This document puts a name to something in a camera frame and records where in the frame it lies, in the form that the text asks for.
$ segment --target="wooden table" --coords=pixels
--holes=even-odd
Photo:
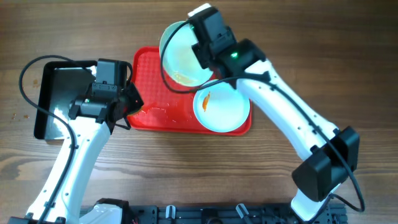
[[[33,137],[36,110],[17,80],[35,57],[131,61],[196,1],[17,0],[0,4],[0,222],[23,217],[62,142]],[[255,42],[316,111],[361,135],[358,170],[367,210],[349,223],[398,222],[398,4],[394,1],[215,1],[237,39]],[[38,100],[42,67],[24,88]],[[283,134],[254,109],[241,137],[116,128],[99,155],[83,204],[102,197],[132,205],[289,202],[301,163]],[[340,195],[357,203],[350,181]]]

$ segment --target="black cable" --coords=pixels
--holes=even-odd
[[[129,67],[129,69],[130,69],[130,76],[129,76],[129,78],[127,79],[127,83],[126,83],[126,86],[128,86],[128,85],[130,85],[131,79],[132,79],[132,66],[131,66],[131,64],[128,63],[128,62],[126,62],[126,64],[127,64],[127,67]]]
[[[90,84],[88,84],[88,86],[87,86],[87,88],[86,88],[86,91],[85,91],[85,98],[88,97],[88,94],[89,94],[90,90],[91,90],[92,87],[93,87],[93,83],[94,83],[94,82],[91,82]]]
[[[68,172],[68,169],[69,169],[69,167],[70,167],[70,164],[71,164],[71,162],[72,162],[73,154],[75,153],[75,150],[74,150],[74,149],[76,149],[76,138],[75,138],[75,134],[73,133],[73,130],[72,130],[72,128],[69,126],[69,124],[66,123],[66,122],[65,122],[63,119],[61,119],[60,117],[58,117],[57,115],[55,115],[55,114],[49,112],[49,111],[46,110],[46,109],[41,108],[39,105],[37,105],[37,104],[35,104],[33,101],[31,101],[31,100],[27,97],[27,95],[25,94],[25,91],[24,91],[24,89],[23,89],[23,87],[22,87],[22,79],[23,79],[23,77],[24,77],[24,75],[25,75],[26,70],[27,70],[33,63],[35,63],[35,62],[37,62],[37,61],[39,61],[39,60],[42,60],[42,59],[46,59],[46,58],[59,58],[59,59],[62,59],[62,60],[66,60],[66,61],[68,61],[68,62],[71,62],[71,63],[73,63],[73,64],[75,64],[75,65],[81,67],[82,69],[84,69],[85,71],[87,71],[87,72],[89,72],[89,73],[91,74],[91,71],[89,71],[89,70],[88,70],[87,68],[85,68],[85,67],[82,67],[79,63],[77,63],[76,61],[74,61],[74,60],[72,60],[72,59],[69,59],[69,58],[66,58],[66,57],[62,57],[62,56],[59,56],[59,55],[44,55],[44,56],[38,57],[38,58],[36,58],[36,59],[33,59],[33,60],[30,61],[27,65],[25,65],[25,67],[22,69],[21,74],[20,74],[20,76],[19,76],[19,82],[18,82],[18,84],[19,84],[19,91],[21,92],[21,95],[22,95],[22,97],[26,100],[26,102],[28,102],[28,103],[29,103],[30,105],[32,105],[34,108],[38,109],[40,112],[42,112],[42,113],[44,113],[44,114],[46,114],[46,115],[48,115],[48,116],[51,116],[51,117],[53,117],[53,118],[59,120],[63,125],[65,125],[65,127],[68,129],[68,132],[69,132],[69,135],[70,135],[70,140],[71,140],[71,144],[70,144],[70,145],[71,145],[71,150],[70,150],[70,152],[69,152],[69,156],[68,156],[67,163],[65,164],[65,167],[63,168],[63,171],[62,171],[61,176],[60,176],[60,178],[59,178],[59,180],[58,180],[58,182],[57,182],[57,184],[56,184],[56,186],[55,186],[55,188],[54,188],[54,191],[51,193],[50,199],[49,199],[48,203],[45,205],[44,211],[43,211],[43,213],[41,214],[41,216],[40,216],[40,218],[39,218],[39,220],[38,220],[37,223],[42,223],[42,222],[44,221],[44,218],[47,216],[47,214],[48,214],[50,208],[52,207],[52,204],[53,204],[53,202],[54,202],[54,200],[55,200],[55,197],[56,197],[57,194],[58,194],[59,188],[61,187],[62,182],[63,182],[63,180],[64,180],[64,178],[65,178],[65,176],[66,176],[66,174],[67,174],[67,172]]]
[[[217,80],[215,82],[203,85],[201,87],[198,88],[193,88],[191,90],[175,90],[173,89],[166,81],[165,75],[164,75],[164,71],[163,71],[163,59],[164,59],[164,54],[166,51],[166,48],[168,46],[168,44],[170,43],[171,39],[173,38],[173,36],[185,25],[187,25],[189,23],[189,21],[185,21],[182,24],[180,24],[170,35],[170,37],[166,40],[166,43],[163,47],[163,51],[160,55],[160,74],[162,76],[162,80],[165,84],[165,86],[174,93],[194,93],[198,90],[203,90],[205,88],[211,87],[213,85],[217,85],[221,82],[226,82],[226,81],[230,81],[230,80],[237,80],[239,78],[249,78],[252,80],[257,80],[260,81],[262,83],[265,83],[266,85],[269,85],[271,87],[271,90],[276,90],[278,91],[282,96],[284,96],[291,104],[293,104],[293,106],[298,110],[298,112],[300,112],[300,114],[308,121],[309,125],[315,130],[316,133],[318,133],[321,138],[323,138],[323,140],[325,140],[325,142],[328,144],[328,146],[332,149],[332,151],[337,155],[337,158],[340,160],[341,165],[343,165],[343,167],[345,168],[345,170],[348,173],[349,178],[351,179],[351,181],[353,182],[354,185],[354,189],[356,192],[356,195],[358,196],[358,200],[360,203],[360,208],[355,207],[353,204],[349,203],[347,200],[343,199],[342,197],[340,197],[339,195],[336,194],[330,194],[328,197],[335,197],[338,200],[342,201],[344,204],[346,204],[347,206],[349,206],[350,208],[352,208],[353,210],[357,211],[357,212],[363,212],[365,211],[365,201],[363,199],[363,195],[361,193],[361,189],[359,188],[359,184],[358,181],[356,180],[353,172],[351,171],[351,169],[349,168],[347,162],[344,160],[343,156],[341,156],[341,154],[338,152],[338,150],[336,149],[336,147],[334,145],[332,145],[332,143],[330,142],[330,140],[326,137],[326,135],[322,132],[322,130],[319,128],[319,126],[317,126],[312,119],[309,117],[308,114],[306,114],[306,112],[300,107],[300,105],[298,105],[288,94],[286,94],[285,91],[281,90],[277,85],[270,83],[270,82],[264,82],[263,80],[260,80],[259,78],[254,78],[254,77],[245,77],[245,76],[237,76],[237,77],[228,77],[228,78],[223,78],[220,80]]]

